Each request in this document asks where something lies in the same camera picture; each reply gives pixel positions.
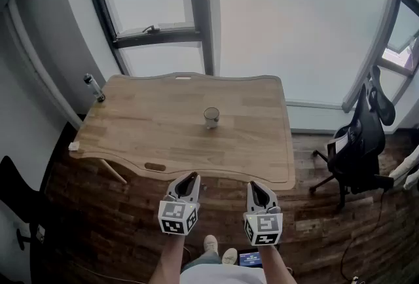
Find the person's left white shoe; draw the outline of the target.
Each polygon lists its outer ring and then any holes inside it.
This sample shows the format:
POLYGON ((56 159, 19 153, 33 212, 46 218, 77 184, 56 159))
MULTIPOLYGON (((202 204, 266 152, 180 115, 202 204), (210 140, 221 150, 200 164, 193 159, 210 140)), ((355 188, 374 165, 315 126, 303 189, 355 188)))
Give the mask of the person's left white shoe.
POLYGON ((211 253, 215 253, 215 254, 219 254, 218 253, 218 242, 217 239, 214 235, 207 235, 204 238, 204 252, 211 252, 211 253))

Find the black metal stand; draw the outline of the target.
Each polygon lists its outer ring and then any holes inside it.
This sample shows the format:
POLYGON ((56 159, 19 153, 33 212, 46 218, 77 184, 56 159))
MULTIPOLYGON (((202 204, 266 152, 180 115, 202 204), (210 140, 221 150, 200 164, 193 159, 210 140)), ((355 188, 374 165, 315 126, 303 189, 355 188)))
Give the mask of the black metal stand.
POLYGON ((30 246, 29 269, 31 284, 41 284, 41 254, 45 246, 48 202, 45 195, 33 190, 22 178, 9 156, 0 161, 0 201, 24 223, 29 225, 29 235, 18 228, 16 237, 19 248, 30 246))

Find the white sheet on chair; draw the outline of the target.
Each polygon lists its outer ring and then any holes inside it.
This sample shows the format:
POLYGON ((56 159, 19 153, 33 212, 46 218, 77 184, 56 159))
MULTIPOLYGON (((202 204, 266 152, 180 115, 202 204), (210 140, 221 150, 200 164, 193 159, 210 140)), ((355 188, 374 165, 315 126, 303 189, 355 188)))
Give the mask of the white sheet on chair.
POLYGON ((334 138, 330 140, 327 144, 327 154, 328 159, 332 159, 336 154, 338 154, 345 146, 348 144, 348 135, 345 134, 341 137, 334 138))

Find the white table leg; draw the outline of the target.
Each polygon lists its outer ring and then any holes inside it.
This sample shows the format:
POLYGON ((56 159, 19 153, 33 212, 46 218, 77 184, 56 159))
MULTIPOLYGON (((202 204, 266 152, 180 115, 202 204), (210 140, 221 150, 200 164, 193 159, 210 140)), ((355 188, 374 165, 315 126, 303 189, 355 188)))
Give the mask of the white table leg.
POLYGON ((127 181, 119 175, 112 166, 110 166, 104 159, 99 159, 100 164, 119 182, 126 185, 127 181))

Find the black window frame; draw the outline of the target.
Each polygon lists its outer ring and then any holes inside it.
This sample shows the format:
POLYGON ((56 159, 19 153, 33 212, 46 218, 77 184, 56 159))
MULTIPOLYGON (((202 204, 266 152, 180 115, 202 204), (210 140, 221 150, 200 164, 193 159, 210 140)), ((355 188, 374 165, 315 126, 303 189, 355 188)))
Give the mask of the black window frame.
POLYGON ((92 3, 121 73, 137 77, 176 71, 216 74, 210 0, 92 3), (160 32, 142 32, 151 25, 160 32))

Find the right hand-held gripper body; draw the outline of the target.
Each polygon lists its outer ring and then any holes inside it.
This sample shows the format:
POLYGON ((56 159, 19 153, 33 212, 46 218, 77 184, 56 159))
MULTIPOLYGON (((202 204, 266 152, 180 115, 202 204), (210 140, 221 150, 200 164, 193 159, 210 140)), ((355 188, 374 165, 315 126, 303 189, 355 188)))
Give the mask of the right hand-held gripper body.
POLYGON ((283 228, 279 206, 258 213, 244 213, 244 230, 252 246, 276 245, 283 228))

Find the black office chair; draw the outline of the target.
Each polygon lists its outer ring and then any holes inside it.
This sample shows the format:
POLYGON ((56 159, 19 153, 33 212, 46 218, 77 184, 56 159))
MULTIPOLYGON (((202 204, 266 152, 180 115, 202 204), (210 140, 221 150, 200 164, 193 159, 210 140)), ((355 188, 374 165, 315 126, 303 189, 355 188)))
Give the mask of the black office chair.
POLYGON ((333 137, 347 134, 348 144, 331 160, 328 154, 325 156, 318 150, 312 153, 327 163, 331 176, 311 186, 309 192, 313 194, 325 183, 336 179, 340 190, 338 208, 342 209, 349 193, 393 188, 393 179, 380 174, 378 156, 386 144, 383 127, 391 126, 395 116, 395 107, 381 87, 380 68, 374 65, 361 85, 351 122, 338 129, 333 137))

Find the clear water bottle black cap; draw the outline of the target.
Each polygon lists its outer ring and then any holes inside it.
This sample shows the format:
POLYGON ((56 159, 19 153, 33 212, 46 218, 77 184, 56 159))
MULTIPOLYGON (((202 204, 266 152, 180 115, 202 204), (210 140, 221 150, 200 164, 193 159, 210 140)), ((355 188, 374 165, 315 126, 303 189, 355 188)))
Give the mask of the clear water bottle black cap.
POLYGON ((100 86, 90 73, 86 73, 83 77, 84 83, 92 91, 96 101, 102 103, 105 101, 105 94, 101 90, 100 86))

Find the clear glass cup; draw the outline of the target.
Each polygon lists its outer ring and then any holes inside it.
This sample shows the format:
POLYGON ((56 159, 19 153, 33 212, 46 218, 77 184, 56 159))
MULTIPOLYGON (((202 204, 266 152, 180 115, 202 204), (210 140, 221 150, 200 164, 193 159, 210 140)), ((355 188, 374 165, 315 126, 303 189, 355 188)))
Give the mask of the clear glass cup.
POLYGON ((204 111, 204 119, 208 130, 216 128, 219 122, 219 110, 215 107, 208 107, 204 111))

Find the person's white shoe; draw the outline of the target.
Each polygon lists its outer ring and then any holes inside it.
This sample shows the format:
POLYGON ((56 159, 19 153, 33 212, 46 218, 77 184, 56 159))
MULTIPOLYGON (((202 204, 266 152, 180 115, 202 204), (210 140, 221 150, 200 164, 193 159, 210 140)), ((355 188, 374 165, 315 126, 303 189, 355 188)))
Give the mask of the person's white shoe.
POLYGON ((211 252, 211 253, 215 253, 215 254, 219 254, 218 253, 218 242, 217 239, 214 235, 207 235, 204 238, 204 252, 211 252))
POLYGON ((235 248, 227 249, 222 256, 222 264, 235 265, 238 260, 238 251, 235 248))

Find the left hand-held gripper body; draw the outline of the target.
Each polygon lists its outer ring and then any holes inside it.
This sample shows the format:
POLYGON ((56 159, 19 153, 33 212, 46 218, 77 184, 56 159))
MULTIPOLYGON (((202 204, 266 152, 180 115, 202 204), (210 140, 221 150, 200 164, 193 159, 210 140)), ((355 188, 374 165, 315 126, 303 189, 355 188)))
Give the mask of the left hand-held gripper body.
POLYGON ((198 220, 199 203, 183 200, 161 200, 158 221, 166 234, 187 236, 198 220))

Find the person's left forearm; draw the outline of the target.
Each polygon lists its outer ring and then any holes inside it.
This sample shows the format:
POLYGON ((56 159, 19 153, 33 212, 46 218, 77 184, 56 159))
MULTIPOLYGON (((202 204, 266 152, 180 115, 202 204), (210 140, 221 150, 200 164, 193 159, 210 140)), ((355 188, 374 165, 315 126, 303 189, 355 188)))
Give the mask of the person's left forearm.
POLYGON ((169 235, 148 284, 180 284, 185 236, 169 235))

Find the person's blue jeans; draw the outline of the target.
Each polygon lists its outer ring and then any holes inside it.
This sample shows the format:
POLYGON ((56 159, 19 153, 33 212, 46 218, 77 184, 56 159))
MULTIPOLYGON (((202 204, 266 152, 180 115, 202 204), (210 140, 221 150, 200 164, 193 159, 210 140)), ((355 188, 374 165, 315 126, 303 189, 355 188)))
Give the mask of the person's blue jeans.
POLYGON ((209 250, 209 251, 204 252, 195 260, 184 265, 184 267, 181 269, 181 273, 188 270, 189 268, 192 268, 194 266, 201 265, 201 264, 222 264, 222 260, 215 251, 209 250))

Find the person's white shirt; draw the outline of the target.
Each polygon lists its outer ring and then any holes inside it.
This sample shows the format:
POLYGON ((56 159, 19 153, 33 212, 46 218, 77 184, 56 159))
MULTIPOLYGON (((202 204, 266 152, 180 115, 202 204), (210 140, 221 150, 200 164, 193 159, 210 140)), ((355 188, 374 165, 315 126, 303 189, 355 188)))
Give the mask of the person's white shirt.
POLYGON ((180 284, 266 284, 266 279, 261 268, 199 264, 180 275, 180 284))

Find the black phone with lit screen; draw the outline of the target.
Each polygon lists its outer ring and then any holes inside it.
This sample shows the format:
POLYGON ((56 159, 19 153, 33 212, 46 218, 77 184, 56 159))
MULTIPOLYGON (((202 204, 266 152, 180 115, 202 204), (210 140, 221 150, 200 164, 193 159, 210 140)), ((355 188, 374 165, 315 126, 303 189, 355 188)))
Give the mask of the black phone with lit screen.
POLYGON ((238 265, 246 268, 262 268, 260 253, 256 251, 240 251, 238 253, 238 265))

